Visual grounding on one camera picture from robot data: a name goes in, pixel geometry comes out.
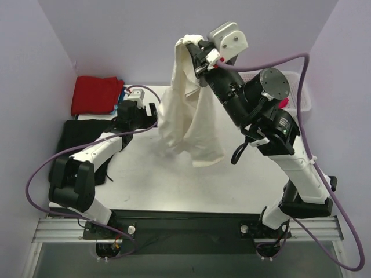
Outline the cream white t shirt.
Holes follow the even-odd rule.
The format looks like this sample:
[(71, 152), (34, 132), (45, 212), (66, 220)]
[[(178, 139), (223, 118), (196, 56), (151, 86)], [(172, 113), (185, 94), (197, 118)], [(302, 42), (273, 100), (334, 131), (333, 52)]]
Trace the cream white t shirt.
[(188, 153), (194, 167), (211, 166), (225, 157), (217, 136), (213, 91), (201, 86), (186, 48), (201, 40), (201, 35), (185, 35), (175, 44), (171, 83), (158, 108), (162, 141), (176, 154)]

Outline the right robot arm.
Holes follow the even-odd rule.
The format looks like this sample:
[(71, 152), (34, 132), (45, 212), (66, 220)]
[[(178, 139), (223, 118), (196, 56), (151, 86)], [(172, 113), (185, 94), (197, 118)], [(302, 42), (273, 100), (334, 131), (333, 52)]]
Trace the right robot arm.
[(331, 215), (331, 194), (336, 177), (326, 176), (307, 153), (308, 145), (300, 118), (294, 118), (279, 105), (290, 94), (286, 76), (277, 62), (255, 66), (248, 82), (241, 78), (242, 67), (227, 58), (211, 59), (216, 53), (212, 42), (187, 43), (195, 76), (207, 84), (221, 102), (233, 123), (245, 136), (234, 152), (236, 164), (247, 146), (256, 147), (287, 175), (283, 195), (267, 206), (257, 221), (257, 231), (271, 236), (290, 218), (319, 218)]

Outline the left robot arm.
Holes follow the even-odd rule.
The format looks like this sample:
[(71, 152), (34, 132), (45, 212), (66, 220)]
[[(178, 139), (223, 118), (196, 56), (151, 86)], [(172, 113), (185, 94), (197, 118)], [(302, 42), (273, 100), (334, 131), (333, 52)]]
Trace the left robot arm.
[(135, 132), (155, 127), (157, 120), (154, 103), (146, 107), (139, 100), (125, 100), (119, 104), (117, 115), (104, 121), (101, 131), (93, 121), (87, 134), (94, 140), (82, 149), (69, 149), (53, 162), (49, 201), (97, 222), (96, 230), (103, 238), (113, 237), (117, 224), (113, 212), (96, 199), (96, 173), (128, 146)]

